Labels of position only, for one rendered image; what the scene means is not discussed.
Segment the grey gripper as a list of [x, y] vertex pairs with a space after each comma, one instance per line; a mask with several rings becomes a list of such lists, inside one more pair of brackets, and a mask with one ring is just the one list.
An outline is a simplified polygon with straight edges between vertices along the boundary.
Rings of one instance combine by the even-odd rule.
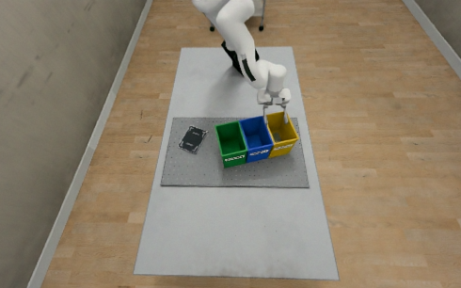
[[[278, 95], [279, 97], [281, 98], [285, 98], [285, 101], [282, 101], [282, 104], [275, 104], [275, 105], [280, 105], [281, 108], [283, 108], [283, 111], [284, 111], [284, 123], [285, 124], [288, 124], [288, 118], [287, 118], [287, 113], [286, 113], [286, 104], [288, 104], [291, 99], [291, 93], [289, 91], [288, 88], [285, 88], [281, 91], [281, 93]], [[268, 94], [266, 92], [266, 89], [259, 89], [257, 91], [257, 104], [263, 104], [263, 118], [264, 118], [264, 124], [268, 124], [268, 121], [267, 121], [267, 116], [265, 114], [265, 108], [268, 108], [269, 106], [268, 105], [273, 105], [271, 104], [271, 98], [270, 98], [270, 94]]]

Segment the yellow recycle bin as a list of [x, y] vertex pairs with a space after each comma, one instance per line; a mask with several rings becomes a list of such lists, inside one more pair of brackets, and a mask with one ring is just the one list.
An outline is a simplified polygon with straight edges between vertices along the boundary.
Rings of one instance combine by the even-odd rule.
[[[288, 124], [284, 123], [284, 111], [267, 114], [266, 116], [268, 121], [268, 124], [266, 126], [274, 143], [270, 150], [270, 153], [268, 154], [268, 157], [271, 158], [289, 153], [292, 147], [294, 146], [295, 142], [299, 139], [299, 137], [288, 116], [288, 113]], [[282, 140], [281, 142], [275, 143], [274, 138], [272, 137], [272, 134], [275, 132], [278, 132]]]

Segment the blue bin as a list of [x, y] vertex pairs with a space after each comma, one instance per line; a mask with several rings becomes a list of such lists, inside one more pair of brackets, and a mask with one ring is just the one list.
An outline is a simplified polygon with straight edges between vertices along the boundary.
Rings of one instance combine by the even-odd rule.
[[239, 120], [246, 142], [246, 162], [255, 162], [267, 159], [273, 140], [269, 134], [263, 116]]

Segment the green bin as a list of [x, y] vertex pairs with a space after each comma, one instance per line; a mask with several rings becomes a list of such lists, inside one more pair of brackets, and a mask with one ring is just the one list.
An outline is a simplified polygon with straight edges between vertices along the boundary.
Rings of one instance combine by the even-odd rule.
[[224, 168], [246, 163], [247, 146], [239, 120], [215, 125]]

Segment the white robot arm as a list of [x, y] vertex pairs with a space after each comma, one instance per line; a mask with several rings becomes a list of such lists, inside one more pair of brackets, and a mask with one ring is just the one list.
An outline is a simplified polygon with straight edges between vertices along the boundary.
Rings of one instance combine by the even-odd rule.
[[278, 95], [285, 89], [283, 83], [287, 73], [286, 68], [266, 60], [255, 61], [254, 39], [244, 24], [255, 11], [252, 0], [192, 0], [192, 2], [214, 24], [225, 40], [227, 49], [236, 52], [241, 71], [248, 83], [256, 89], [261, 89], [265, 87], [268, 79], [266, 92], [270, 94], [271, 104], [282, 104], [285, 98]]

